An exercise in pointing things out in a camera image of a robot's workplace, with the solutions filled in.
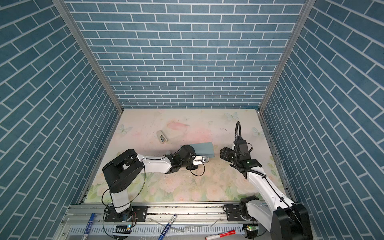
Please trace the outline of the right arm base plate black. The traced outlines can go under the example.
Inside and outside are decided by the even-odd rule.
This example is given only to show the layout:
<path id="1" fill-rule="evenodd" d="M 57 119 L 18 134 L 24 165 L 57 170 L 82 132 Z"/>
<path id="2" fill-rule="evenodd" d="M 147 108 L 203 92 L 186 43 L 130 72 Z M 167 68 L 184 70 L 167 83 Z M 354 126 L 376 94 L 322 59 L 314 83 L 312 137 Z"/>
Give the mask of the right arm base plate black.
<path id="1" fill-rule="evenodd" d="M 226 214 L 228 222 L 240 222 L 240 221 L 256 221 L 246 214 L 242 214 L 241 208 L 234 204 L 225 204 L 222 206 L 223 211 Z"/>

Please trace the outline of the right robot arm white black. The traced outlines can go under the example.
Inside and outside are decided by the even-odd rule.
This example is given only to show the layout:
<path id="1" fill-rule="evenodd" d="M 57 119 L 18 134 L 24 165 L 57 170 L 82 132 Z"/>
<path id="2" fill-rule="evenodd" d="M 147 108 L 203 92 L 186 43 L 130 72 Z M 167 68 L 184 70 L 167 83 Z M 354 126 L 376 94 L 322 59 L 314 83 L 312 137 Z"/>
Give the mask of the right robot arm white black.
<path id="1" fill-rule="evenodd" d="M 301 203 L 289 199 L 268 178 L 260 162 L 251 158 L 248 143 L 236 136 L 233 149 L 220 150 L 221 159 L 230 163 L 262 196 L 246 197 L 239 204 L 242 216 L 257 220 L 273 240 L 312 240 L 309 213 Z"/>

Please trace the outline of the teal envelope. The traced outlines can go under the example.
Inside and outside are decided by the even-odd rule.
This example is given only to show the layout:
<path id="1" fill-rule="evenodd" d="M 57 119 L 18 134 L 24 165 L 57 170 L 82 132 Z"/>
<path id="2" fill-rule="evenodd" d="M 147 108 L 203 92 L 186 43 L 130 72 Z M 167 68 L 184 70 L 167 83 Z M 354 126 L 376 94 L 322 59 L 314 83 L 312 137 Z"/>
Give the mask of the teal envelope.
<path id="1" fill-rule="evenodd" d="M 190 144 L 194 149 L 196 156 L 213 158 L 215 156 L 214 145 L 212 142 L 209 143 L 200 143 L 200 144 Z"/>

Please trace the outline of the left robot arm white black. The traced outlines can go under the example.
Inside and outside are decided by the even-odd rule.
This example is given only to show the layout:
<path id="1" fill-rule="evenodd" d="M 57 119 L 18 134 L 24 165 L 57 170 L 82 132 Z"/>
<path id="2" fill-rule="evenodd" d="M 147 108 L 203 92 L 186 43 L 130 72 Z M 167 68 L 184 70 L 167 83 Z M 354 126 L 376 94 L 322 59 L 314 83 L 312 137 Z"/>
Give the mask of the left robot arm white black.
<path id="1" fill-rule="evenodd" d="M 162 157 L 148 157 L 128 149 L 102 168 L 117 214 L 130 211 L 131 202 L 127 188 L 140 174 L 172 174 L 181 168 L 195 170 L 209 162 L 208 156 L 199 156 L 190 145 L 181 146 L 175 153 Z"/>

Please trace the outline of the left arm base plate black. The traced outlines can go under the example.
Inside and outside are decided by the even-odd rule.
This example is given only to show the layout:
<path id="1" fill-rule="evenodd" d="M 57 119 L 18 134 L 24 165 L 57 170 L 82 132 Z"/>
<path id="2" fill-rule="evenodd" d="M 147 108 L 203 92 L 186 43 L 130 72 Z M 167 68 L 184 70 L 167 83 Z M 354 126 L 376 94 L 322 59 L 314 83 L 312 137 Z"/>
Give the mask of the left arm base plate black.
<path id="1" fill-rule="evenodd" d="M 145 222 L 148 206 L 130 206 L 127 210 L 117 213 L 114 207 L 105 210 L 104 221 L 107 223 L 137 223 Z"/>

